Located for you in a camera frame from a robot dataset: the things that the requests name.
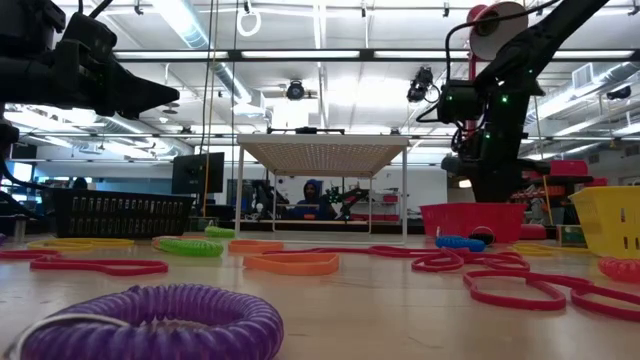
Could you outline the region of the red storage bin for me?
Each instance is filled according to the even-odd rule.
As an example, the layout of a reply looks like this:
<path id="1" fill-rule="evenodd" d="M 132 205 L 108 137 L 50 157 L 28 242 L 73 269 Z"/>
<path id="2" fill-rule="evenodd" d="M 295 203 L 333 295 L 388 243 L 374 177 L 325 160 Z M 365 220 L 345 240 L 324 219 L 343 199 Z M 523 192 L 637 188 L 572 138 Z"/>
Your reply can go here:
<path id="1" fill-rule="evenodd" d="M 550 176 L 588 176 L 588 165 L 583 160 L 551 160 Z"/>

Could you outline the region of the black plastic basket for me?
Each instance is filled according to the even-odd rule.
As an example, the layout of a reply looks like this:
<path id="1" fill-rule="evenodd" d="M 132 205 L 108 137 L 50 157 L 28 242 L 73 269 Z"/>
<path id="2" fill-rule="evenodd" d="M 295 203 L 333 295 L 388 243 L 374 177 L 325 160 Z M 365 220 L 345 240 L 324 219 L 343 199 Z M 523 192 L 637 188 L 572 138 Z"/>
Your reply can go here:
<path id="1" fill-rule="evenodd" d="M 43 192 L 42 203 L 58 237 L 143 239 L 182 235 L 194 199 L 55 188 Z"/>

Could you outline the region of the black monitor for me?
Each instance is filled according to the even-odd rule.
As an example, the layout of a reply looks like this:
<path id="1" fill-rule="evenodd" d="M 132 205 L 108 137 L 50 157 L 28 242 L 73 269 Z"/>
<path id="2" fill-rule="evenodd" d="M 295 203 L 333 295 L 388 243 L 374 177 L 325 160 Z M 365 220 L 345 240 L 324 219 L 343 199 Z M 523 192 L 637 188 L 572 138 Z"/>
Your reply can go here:
<path id="1" fill-rule="evenodd" d="M 177 156 L 173 159 L 172 194 L 212 194 L 223 191 L 223 152 Z"/>

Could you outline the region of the black aluminium rig frame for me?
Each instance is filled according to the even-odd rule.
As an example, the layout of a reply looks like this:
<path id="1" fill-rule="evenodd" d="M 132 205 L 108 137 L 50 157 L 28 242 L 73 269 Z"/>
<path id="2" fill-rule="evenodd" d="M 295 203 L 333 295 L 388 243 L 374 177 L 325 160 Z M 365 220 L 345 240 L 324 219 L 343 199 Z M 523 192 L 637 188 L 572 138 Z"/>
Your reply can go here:
<path id="1" fill-rule="evenodd" d="M 185 227 L 185 232 L 195 232 L 190 229 L 190 222 Z M 402 234 L 402 225 L 387 222 L 374 222 L 369 228 L 368 222 L 363 221 L 294 221 L 284 220 L 272 224 L 269 221 L 261 222 L 241 222 L 240 231 L 258 231 L 272 232 L 274 231 L 309 231 L 309 232 L 366 232 L 372 234 Z M 219 221 L 217 227 L 234 229 L 234 221 Z M 418 222 L 409 222 L 407 227 L 409 235 L 425 235 L 424 227 Z"/>

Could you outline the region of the black rig crossbar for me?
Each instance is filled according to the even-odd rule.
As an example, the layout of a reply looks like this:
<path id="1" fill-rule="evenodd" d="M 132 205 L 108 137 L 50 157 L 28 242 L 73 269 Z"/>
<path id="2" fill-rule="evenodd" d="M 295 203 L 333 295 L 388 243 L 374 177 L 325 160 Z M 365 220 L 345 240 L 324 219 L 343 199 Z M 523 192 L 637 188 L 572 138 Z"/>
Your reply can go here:
<path id="1" fill-rule="evenodd" d="M 440 49 L 313 49 L 313 50 L 119 50 L 114 55 L 122 63 L 179 62 L 445 62 Z M 640 61 L 640 49 L 561 49 L 551 62 Z"/>

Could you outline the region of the red plastic basket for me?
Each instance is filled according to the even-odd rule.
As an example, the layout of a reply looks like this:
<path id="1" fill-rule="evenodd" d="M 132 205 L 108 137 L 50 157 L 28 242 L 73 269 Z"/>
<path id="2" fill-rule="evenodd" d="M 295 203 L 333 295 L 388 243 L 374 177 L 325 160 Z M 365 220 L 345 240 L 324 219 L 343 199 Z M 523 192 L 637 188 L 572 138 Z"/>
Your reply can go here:
<path id="1" fill-rule="evenodd" d="M 521 235 L 524 204 L 445 203 L 420 207 L 425 234 L 457 235 L 487 233 L 496 243 L 514 243 Z"/>

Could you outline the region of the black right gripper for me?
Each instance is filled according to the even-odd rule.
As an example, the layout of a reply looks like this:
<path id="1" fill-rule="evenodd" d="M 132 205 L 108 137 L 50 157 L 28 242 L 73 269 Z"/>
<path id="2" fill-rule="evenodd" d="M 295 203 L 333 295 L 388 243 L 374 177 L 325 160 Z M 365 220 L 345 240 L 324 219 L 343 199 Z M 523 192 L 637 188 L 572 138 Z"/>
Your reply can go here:
<path id="1" fill-rule="evenodd" d="M 500 130 L 489 124 L 487 128 L 458 129 L 451 140 L 453 156 L 442 160 L 442 168 L 460 176 L 471 177 L 475 201 L 495 202 L 496 190 L 493 179 L 485 175 L 514 170 L 532 171 L 549 175 L 551 164 L 541 160 L 519 158 L 519 147 L 527 137 L 522 128 Z M 520 190 L 524 180 L 521 176 L 502 177 L 497 186 L 497 201 L 507 202 L 511 195 Z"/>

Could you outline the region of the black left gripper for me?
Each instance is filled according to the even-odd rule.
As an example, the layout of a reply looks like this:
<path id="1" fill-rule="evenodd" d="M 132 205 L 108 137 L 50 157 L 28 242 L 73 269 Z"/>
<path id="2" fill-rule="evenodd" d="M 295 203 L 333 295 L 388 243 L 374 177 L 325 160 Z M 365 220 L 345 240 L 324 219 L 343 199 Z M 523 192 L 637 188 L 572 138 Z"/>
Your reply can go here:
<path id="1" fill-rule="evenodd" d="M 40 58 L 0 55 L 0 103 L 84 108 L 101 115 L 138 119 L 140 114 L 177 101 L 178 90 L 117 70 L 117 99 L 112 83 L 114 58 L 49 53 Z"/>

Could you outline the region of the person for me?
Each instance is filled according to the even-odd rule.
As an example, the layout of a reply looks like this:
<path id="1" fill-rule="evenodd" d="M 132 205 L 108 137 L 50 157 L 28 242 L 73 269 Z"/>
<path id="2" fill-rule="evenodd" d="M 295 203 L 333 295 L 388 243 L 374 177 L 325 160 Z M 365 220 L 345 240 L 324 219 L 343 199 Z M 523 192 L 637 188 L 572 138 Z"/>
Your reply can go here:
<path id="1" fill-rule="evenodd" d="M 303 186 L 304 198 L 291 209 L 291 216 L 299 220 L 333 220 L 336 212 L 329 200 L 321 195 L 320 183 L 308 180 Z"/>

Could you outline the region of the blue coil wristband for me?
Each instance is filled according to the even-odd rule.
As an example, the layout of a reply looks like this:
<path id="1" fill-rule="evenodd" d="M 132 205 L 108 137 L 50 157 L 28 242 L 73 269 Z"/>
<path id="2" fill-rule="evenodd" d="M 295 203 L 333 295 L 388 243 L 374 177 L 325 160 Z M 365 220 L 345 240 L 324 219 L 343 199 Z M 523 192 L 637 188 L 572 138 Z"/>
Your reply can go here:
<path id="1" fill-rule="evenodd" d="M 460 236 L 439 236 L 435 239 L 438 248 L 468 249 L 471 252 L 483 252 L 486 244 L 481 240 Z"/>

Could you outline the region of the orange coil wristband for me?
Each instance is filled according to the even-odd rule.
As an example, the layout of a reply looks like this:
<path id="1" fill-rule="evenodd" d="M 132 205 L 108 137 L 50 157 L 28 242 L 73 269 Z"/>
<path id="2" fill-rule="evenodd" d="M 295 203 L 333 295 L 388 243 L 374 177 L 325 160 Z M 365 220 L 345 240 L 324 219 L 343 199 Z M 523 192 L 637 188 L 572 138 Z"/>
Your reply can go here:
<path id="1" fill-rule="evenodd" d="M 603 257 L 598 262 L 602 274 L 612 280 L 640 283 L 640 259 L 617 259 Z"/>

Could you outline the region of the yellow plastic basket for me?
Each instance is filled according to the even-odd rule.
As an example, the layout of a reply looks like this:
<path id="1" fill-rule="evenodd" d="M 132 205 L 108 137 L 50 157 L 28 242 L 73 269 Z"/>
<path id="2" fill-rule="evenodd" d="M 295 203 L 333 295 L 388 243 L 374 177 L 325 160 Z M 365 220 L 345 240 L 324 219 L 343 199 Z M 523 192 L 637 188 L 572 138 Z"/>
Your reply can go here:
<path id="1" fill-rule="evenodd" d="M 640 186 L 587 187 L 569 198 L 593 254 L 640 259 Z"/>

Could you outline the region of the long red rubber band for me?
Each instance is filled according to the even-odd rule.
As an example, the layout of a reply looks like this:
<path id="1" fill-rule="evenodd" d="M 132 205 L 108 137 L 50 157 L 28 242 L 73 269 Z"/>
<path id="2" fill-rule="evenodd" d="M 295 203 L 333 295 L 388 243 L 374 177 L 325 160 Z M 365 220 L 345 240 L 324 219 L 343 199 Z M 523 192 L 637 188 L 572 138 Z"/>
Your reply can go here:
<path id="1" fill-rule="evenodd" d="M 319 247 L 304 250 L 267 251 L 264 255 L 353 253 L 386 258 L 414 258 L 412 269 L 416 271 L 440 272 L 461 268 L 472 257 L 467 248 L 409 249 L 376 245 L 369 248 Z"/>

